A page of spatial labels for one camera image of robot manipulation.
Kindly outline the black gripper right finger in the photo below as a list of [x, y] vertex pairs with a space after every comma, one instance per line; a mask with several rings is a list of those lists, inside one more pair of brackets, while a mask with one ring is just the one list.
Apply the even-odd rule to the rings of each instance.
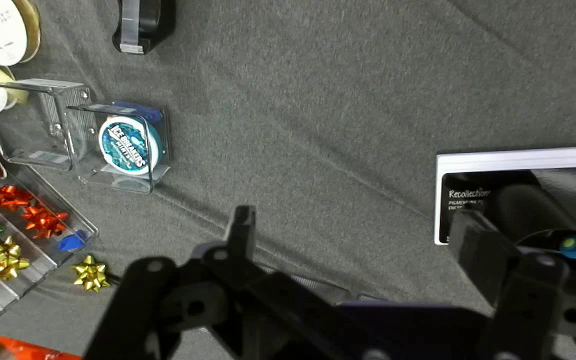
[[576, 344], [576, 257], [551, 244], [516, 244], [477, 209], [452, 217], [449, 247], [494, 307], [482, 358], [561, 360], [557, 338]]

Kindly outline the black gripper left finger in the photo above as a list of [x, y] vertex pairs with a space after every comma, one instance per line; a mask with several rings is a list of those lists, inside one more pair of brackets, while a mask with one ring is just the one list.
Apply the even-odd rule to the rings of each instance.
[[234, 209], [226, 238], [187, 264], [129, 266], [84, 360], [170, 360], [206, 327], [234, 360], [360, 360], [368, 334], [283, 272], [252, 262], [257, 209]]

